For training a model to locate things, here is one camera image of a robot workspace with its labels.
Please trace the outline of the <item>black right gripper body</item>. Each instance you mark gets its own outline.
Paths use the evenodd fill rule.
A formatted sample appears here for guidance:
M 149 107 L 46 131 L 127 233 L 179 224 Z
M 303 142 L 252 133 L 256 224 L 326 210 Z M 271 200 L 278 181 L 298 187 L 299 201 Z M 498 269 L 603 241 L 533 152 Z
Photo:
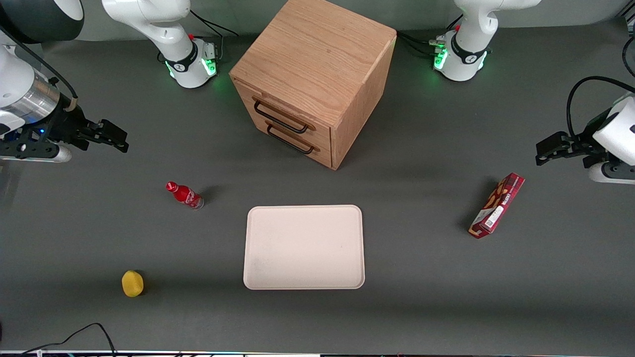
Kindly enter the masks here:
M 61 94 L 54 111 L 38 123 L 25 125 L 22 128 L 22 133 L 26 134 L 30 130 L 36 135 L 41 135 L 40 130 L 43 129 L 48 132 L 48 136 L 46 136 L 48 140 L 52 142 L 62 141 L 79 149 L 88 149 L 89 142 L 101 144 L 98 124 L 86 119 L 79 107 L 66 112 L 65 108 L 68 104 L 70 104 L 70 99 Z

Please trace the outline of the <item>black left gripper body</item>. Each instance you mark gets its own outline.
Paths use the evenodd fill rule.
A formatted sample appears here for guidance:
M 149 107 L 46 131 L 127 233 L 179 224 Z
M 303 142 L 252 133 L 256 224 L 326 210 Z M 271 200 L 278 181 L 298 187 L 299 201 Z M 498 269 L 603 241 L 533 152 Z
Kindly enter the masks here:
M 610 109 L 606 109 L 594 117 L 586 124 L 585 129 L 578 134 L 575 134 L 573 129 L 570 130 L 570 136 L 574 139 L 573 150 L 584 156 L 583 165 L 585 169 L 605 162 L 614 164 L 618 162 L 615 155 L 610 154 L 603 145 L 599 144 L 597 140 L 593 138 L 593 134 L 604 124 L 608 123 L 610 117 L 609 112 Z

